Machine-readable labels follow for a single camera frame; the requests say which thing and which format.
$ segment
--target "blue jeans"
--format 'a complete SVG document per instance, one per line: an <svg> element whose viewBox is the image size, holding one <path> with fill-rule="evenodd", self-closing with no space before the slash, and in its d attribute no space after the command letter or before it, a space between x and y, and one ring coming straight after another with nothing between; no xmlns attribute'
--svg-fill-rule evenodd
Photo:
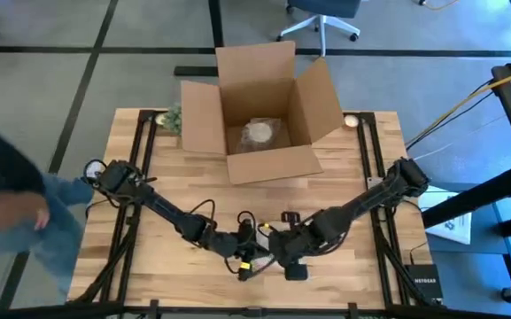
<svg viewBox="0 0 511 319"><path fill-rule="evenodd" d="M68 211L76 204L88 204L93 190L80 179L67 181L43 174L50 219L42 230L35 230L35 221L0 232L0 252L20 253L30 250L58 281L58 289L68 292L80 243L81 225Z"/></svg>

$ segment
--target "wooden table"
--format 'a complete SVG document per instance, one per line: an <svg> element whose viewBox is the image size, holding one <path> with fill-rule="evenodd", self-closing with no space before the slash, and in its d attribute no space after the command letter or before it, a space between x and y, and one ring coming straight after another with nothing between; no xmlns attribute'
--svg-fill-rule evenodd
<svg viewBox="0 0 511 319"><path fill-rule="evenodd" d="M128 159L138 114L138 109L117 110L105 162ZM376 118L384 165L390 167L394 160L406 156L399 119L395 112L376 112ZM369 158L373 161L368 135L367 139ZM158 130L149 176L157 176L158 180L151 185L184 211L204 199L215 200L219 230L236 231L236 215L242 210L252 211L258 222L286 227L280 223L283 211L298 211L304 218L321 208L340 206L365 190L355 130L340 128L313 148L324 169L321 174L234 186L228 181L223 156L185 152L177 137ZM199 213L209 215L209 206ZM74 271L71 299L79 296L105 265L116 214L117 209L106 203L91 209ZM416 208L404 203L395 219L401 254L407 262L410 250L427 241L422 218ZM414 260L431 263L428 245L414 251ZM346 308L348 302L355 302L363 309L384 308L368 216L352 224L345 243L336 252L306 262L310 278L305 282L285 281L283 269L274 265L241 283L229 274L221 257L184 242L172 225L144 208L126 304L149 306L151 299L158 299L165 307ZM394 272L391 266L388 268L393 300L398 302ZM113 280L112 298L117 296L119 276L120 268Z"/></svg>

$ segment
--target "person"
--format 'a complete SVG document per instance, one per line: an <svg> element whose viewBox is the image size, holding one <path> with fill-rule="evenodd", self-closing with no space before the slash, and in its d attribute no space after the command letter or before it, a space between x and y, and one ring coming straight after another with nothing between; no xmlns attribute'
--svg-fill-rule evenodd
<svg viewBox="0 0 511 319"><path fill-rule="evenodd" d="M31 251L66 294L82 229L68 210L88 204L93 190L81 179L42 174L0 137L0 252Z"/></svg>

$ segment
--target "chair base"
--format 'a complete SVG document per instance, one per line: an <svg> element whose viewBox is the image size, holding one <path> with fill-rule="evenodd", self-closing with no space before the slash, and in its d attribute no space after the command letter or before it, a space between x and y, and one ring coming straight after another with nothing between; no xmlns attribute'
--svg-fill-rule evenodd
<svg viewBox="0 0 511 319"><path fill-rule="evenodd" d="M352 33L350 37L352 41L356 41L360 36L360 30L352 26L351 24L336 17L317 14L293 26L285 28L283 31L281 31L279 36L277 36L277 41L281 41L284 35L287 35L290 32L297 31L303 27L308 27L313 23L315 24L315 26L318 27L318 30L320 31L320 46L322 57L326 56L326 28L325 28L326 25L337 27L339 29Z"/></svg>

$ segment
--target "open cardboard box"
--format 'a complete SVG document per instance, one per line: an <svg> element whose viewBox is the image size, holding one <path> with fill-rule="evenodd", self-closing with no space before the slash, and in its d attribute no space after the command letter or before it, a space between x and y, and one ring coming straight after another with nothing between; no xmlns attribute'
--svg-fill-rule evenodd
<svg viewBox="0 0 511 319"><path fill-rule="evenodd" d="M312 143L343 124L328 66L294 77L295 43L217 48L220 85L183 81L182 148L227 155L233 184L322 172ZM253 118L279 118L267 151L236 153Z"/></svg>

